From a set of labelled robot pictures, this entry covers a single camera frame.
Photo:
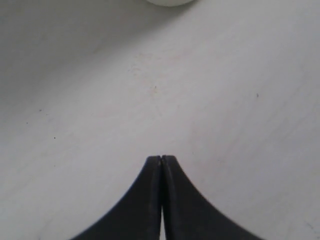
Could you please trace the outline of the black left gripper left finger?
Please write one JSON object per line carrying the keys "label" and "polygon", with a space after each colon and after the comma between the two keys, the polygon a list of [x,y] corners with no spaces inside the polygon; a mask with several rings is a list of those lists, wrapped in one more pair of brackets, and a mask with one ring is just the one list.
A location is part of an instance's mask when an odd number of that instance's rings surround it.
{"label": "black left gripper left finger", "polygon": [[75,240],[158,240],[161,232],[161,157],[148,157],[139,175],[99,221]]}

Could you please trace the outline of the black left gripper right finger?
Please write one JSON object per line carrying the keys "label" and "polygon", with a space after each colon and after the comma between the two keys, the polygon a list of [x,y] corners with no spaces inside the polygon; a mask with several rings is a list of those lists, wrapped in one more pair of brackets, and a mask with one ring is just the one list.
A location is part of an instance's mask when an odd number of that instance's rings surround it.
{"label": "black left gripper right finger", "polygon": [[256,240],[219,212],[196,189],[175,156],[162,162],[162,209],[167,240]]}

